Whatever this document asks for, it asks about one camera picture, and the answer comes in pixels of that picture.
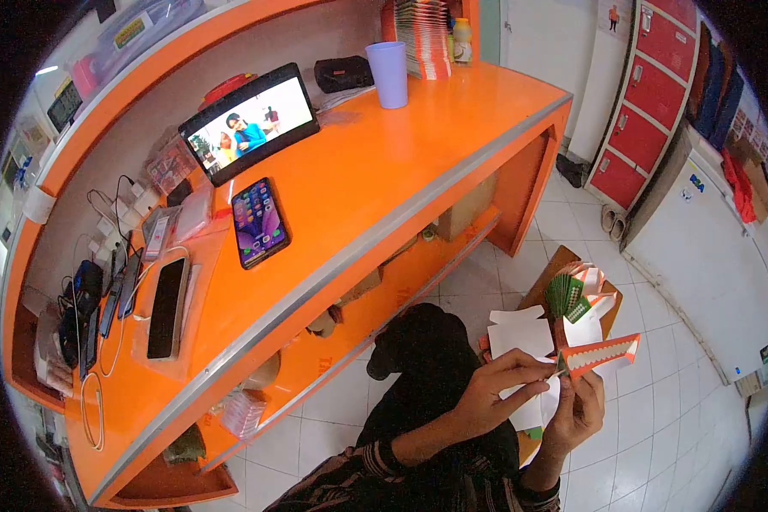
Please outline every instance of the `phone screen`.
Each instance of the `phone screen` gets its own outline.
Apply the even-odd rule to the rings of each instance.
[[[185,258],[168,263],[160,271],[156,283],[154,309],[151,311],[151,332],[148,334],[148,359],[170,357],[174,350],[174,320],[177,315],[179,289]]]
[[[287,231],[276,209],[267,178],[236,194],[231,206],[242,267],[258,263],[273,249],[285,245]]]

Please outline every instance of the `black smartphone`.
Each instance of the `black smartphone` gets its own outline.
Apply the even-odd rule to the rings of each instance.
[[[187,258],[180,257],[160,269],[148,330],[148,359],[170,361],[179,352],[188,266]]]
[[[108,292],[108,300],[105,301],[105,307],[102,308],[102,319],[100,320],[100,335],[108,337],[111,331],[111,321],[113,320],[113,311],[117,309],[119,292],[123,288],[123,274],[118,272],[113,275],[111,290]]]
[[[231,199],[236,248],[248,270],[290,245],[290,233],[273,196],[270,180],[262,178]]]
[[[143,250],[140,248],[128,257],[128,262],[123,269],[123,288],[119,292],[119,308],[117,308],[117,320],[123,320],[133,311],[133,288],[137,285],[140,267],[142,266]]]
[[[96,363],[96,334],[100,324],[100,308],[94,308],[91,316],[88,318],[88,325],[82,335],[79,355],[79,379],[85,380],[88,371]]]

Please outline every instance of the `locker handle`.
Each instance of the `locker handle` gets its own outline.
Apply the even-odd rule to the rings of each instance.
[[[637,65],[635,66],[635,72],[634,75],[632,75],[631,79],[635,82],[640,82],[640,78],[643,76],[643,66]]]

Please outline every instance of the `plastic bottle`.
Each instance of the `plastic bottle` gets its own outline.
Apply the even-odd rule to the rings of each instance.
[[[455,18],[452,36],[455,39],[455,64],[469,66],[472,62],[472,27],[467,18]]]

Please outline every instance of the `red cloth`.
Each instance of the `red cloth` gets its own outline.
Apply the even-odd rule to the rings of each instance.
[[[726,149],[722,149],[722,170],[725,172],[728,184],[734,190],[734,206],[739,212],[739,217],[746,224],[757,220],[757,215],[753,212],[753,190],[751,182],[748,181],[748,175],[745,173],[742,164],[738,160],[731,158]]]

